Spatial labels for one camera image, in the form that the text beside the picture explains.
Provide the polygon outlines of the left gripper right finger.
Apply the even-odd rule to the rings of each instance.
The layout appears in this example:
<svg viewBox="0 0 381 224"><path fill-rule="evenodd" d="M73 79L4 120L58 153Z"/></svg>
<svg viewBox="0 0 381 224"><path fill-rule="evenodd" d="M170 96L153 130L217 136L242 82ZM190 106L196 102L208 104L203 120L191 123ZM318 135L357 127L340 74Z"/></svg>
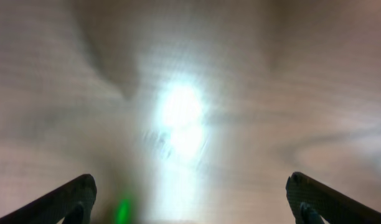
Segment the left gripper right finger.
<svg viewBox="0 0 381 224"><path fill-rule="evenodd" d="M381 213L301 173L286 183L286 198L296 224L381 223Z"/></svg>

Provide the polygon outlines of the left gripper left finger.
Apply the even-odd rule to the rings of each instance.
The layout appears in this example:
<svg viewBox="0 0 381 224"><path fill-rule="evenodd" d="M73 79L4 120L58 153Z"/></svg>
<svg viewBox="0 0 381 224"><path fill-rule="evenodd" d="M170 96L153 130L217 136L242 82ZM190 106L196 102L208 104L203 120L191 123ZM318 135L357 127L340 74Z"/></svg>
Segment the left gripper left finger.
<svg viewBox="0 0 381 224"><path fill-rule="evenodd" d="M0 218L0 224L89 224L96 200L95 179L83 174L22 208Z"/></svg>

